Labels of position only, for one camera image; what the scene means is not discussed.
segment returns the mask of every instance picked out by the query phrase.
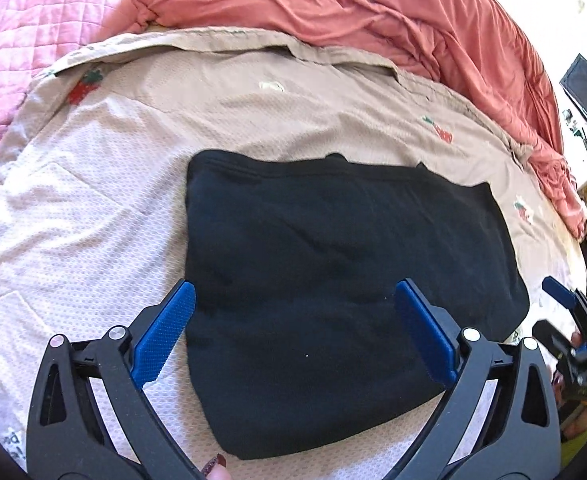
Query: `metal bolt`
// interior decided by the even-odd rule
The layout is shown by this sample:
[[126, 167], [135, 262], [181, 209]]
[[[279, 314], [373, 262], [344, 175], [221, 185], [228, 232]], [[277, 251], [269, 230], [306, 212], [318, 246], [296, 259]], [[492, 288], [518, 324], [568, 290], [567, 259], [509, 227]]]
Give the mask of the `metal bolt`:
[[49, 344], [53, 348], [58, 348], [62, 343], [64, 343], [64, 335], [60, 335], [60, 334], [57, 334], [57, 335], [53, 336], [49, 340]]
[[535, 350], [538, 348], [538, 342], [532, 337], [525, 337], [525, 342], [523, 343], [529, 350]]
[[124, 326], [115, 326], [109, 331], [109, 338], [113, 340], [122, 339], [125, 337], [126, 332]]
[[477, 341], [480, 339], [480, 332], [475, 328], [465, 328], [462, 331], [462, 335], [467, 341]]

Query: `quilted blanket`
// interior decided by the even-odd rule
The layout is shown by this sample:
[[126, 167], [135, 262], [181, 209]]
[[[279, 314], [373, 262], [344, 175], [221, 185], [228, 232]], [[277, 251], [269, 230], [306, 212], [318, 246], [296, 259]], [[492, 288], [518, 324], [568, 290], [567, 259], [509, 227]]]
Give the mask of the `quilted blanket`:
[[140, 32], [134, 0], [0, 0], [0, 139], [33, 75], [80, 46]]
[[575, 237], [584, 212], [562, 156], [558, 107], [542, 61], [495, 0], [139, 0], [167, 27], [235, 25], [316, 46], [353, 46], [443, 83], [517, 142]]

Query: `strawberry print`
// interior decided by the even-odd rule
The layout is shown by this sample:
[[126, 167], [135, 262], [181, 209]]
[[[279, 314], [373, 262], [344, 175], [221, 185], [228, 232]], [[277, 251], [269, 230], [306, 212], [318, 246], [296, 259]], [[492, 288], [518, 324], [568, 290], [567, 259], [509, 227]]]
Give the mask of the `strawberry print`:
[[448, 132], [447, 130], [445, 130], [444, 128], [441, 128], [440, 126], [438, 126], [437, 124], [435, 124], [435, 122], [433, 121], [432, 118], [425, 116], [422, 116], [422, 120], [425, 121], [426, 123], [429, 123], [433, 126], [433, 129], [435, 129], [435, 132], [438, 134], [438, 137], [440, 137], [441, 139], [443, 139], [447, 144], [451, 144], [451, 142], [453, 141], [453, 135]]
[[525, 201], [522, 197], [516, 197], [515, 202], [513, 202], [513, 207], [518, 212], [520, 219], [531, 224], [533, 222], [533, 211], [526, 205]]
[[103, 79], [103, 75], [100, 70], [88, 70], [82, 76], [82, 79], [78, 81], [77, 85], [69, 92], [67, 96], [67, 102], [71, 105], [78, 105], [80, 102], [87, 97], [90, 92], [93, 92], [100, 86], [100, 82]]

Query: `folded shirt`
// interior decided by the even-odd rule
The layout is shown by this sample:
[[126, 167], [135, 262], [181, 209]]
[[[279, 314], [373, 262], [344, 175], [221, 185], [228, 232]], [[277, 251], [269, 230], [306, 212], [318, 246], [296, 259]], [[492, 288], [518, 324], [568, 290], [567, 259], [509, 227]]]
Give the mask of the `folded shirt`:
[[395, 313], [398, 281], [491, 340], [528, 312], [489, 185], [423, 165], [208, 150], [189, 164], [187, 218], [191, 380], [241, 459], [336, 442], [441, 391]]

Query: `dark red nail polish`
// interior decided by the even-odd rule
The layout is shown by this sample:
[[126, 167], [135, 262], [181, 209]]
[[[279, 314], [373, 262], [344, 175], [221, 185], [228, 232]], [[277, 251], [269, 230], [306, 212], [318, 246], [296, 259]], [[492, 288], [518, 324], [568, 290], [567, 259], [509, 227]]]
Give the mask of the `dark red nail polish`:
[[216, 465], [220, 464], [223, 467], [227, 467], [227, 461], [225, 459], [224, 456], [222, 456], [220, 453], [218, 453], [215, 457], [213, 457], [211, 460], [209, 460], [209, 462], [207, 462], [205, 464], [205, 467], [203, 467], [202, 469], [200, 469], [200, 472], [207, 476], [209, 473], [211, 473], [212, 469], [214, 467], [216, 467]]

